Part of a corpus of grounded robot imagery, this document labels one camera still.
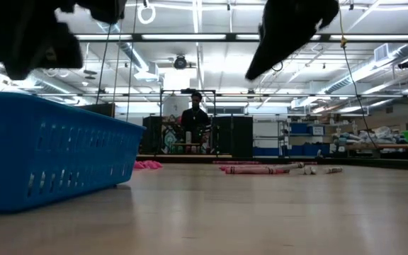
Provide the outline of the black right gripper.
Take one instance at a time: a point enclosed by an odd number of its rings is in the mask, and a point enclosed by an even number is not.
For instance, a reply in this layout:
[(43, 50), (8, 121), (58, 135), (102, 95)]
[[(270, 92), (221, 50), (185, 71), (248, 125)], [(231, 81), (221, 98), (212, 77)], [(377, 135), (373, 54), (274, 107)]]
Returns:
[(267, 0), (264, 5), (260, 42), (253, 55), (246, 79), (256, 79), (294, 51), (307, 44), (315, 34), (314, 28), (270, 30), (288, 21), (299, 21), (317, 29), (327, 27), (339, 12), (337, 0)]

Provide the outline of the blue storage bin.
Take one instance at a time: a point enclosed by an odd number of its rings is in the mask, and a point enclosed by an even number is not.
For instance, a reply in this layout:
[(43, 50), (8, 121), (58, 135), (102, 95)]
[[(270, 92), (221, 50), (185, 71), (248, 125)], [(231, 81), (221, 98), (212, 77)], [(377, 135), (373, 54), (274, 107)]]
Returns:
[(321, 151), (322, 154), (328, 154), (329, 145), (328, 144), (293, 145), (291, 149), (288, 151), (288, 155), (314, 157), (317, 155), (319, 150)]
[(307, 123), (291, 123), (290, 124), (290, 134), (294, 135), (304, 135), (309, 134)]
[(280, 150), (277, 147), (254, 147), (253, 155), (255, 157), (278, 157)]

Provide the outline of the black cabinet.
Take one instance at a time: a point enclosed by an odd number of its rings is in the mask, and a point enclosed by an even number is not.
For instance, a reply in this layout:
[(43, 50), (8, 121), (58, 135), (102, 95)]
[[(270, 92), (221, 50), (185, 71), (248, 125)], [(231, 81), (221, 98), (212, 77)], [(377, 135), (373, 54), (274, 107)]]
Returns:
[(216, 117), (217, 145), (220, 154), (236, 158), (253, 155), (253, 118), (244, 116)]
[(143, 118), (142, 125), (146, 128), (142, 136), (141, 153), (155, 154), (160, 142), (162, 119), (159, 116)]

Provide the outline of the white air vent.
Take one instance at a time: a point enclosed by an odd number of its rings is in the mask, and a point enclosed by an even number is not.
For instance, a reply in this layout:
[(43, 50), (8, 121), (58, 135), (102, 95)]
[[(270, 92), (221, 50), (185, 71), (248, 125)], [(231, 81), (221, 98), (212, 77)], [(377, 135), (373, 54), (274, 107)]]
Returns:
[(374, 58), (376, 62), (381, 62), (389, 58), (389, 44), (384, 43), (374, 49)]

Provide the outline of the black overhead beam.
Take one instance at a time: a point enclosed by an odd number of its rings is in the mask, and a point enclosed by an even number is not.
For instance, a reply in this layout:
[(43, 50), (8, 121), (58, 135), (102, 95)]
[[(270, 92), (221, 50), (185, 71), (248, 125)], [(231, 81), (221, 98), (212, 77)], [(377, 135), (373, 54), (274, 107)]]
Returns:
[[(255, 33), (134, 33), (134, 34), (76, 34), (83, 43), (101, 42), (243, 42), (255, 43), (259, 35)], [(310, 38), (310, 42), (337, 43), (342, 38), (351, 43), (408, 43), (408, 34), (331, 34), (318, 33)]]

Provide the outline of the person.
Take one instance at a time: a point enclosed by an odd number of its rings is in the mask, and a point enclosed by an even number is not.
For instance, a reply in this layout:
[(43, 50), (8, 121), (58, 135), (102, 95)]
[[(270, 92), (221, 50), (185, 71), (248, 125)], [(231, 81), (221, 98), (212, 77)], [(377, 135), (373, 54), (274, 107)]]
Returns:
[(191, 94), (191, 108), (184, 110), (181, 115), (181, 125), (184, 132), (191, 133), (191, 142), (200, 143), (198, 130), (210, 124), (208, 114), (200, 108), (201, 93), (195, 91)]

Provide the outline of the blue plastic basket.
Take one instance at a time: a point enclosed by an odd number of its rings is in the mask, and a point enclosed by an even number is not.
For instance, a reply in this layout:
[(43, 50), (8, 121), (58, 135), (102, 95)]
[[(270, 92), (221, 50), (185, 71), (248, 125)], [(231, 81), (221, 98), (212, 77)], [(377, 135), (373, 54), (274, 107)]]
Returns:
[(129, 181), (144, 130), (36, 96), (0, 92), (0, 212)]

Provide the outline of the cluttered wooden workbench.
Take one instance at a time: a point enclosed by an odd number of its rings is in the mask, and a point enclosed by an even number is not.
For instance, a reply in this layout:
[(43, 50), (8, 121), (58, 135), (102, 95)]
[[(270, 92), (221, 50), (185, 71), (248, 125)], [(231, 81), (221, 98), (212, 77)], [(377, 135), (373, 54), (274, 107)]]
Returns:
[(382, 126), (370, 131), (361, 130), (358, 134), (337, 132), (332, 135), (334, 144), (346, 151), (386, 151), (403, 152), (408, 149), (408, 142), (399, 130)]

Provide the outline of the silver air duct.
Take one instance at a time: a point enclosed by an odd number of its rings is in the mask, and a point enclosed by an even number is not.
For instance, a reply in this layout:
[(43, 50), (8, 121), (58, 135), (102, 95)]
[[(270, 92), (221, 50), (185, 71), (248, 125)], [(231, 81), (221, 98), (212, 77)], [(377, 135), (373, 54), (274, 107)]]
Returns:
[[(102, 23), (100, 21), (96, 22), (101, 30), (105, 33), (110, 34), (120, 34), (121, 29), (118, 24), (110, 25), (107, 23)], [(128, 57), (130, 64), (136, 70), (134, 78), (139, 81), (154, 82), (159, 81), (158, 67), (153, 62), (146, 62), (139, 52), (133, 47), (132, 43), (128, 42), (117, 42), (116, 45), (119, 49)]]

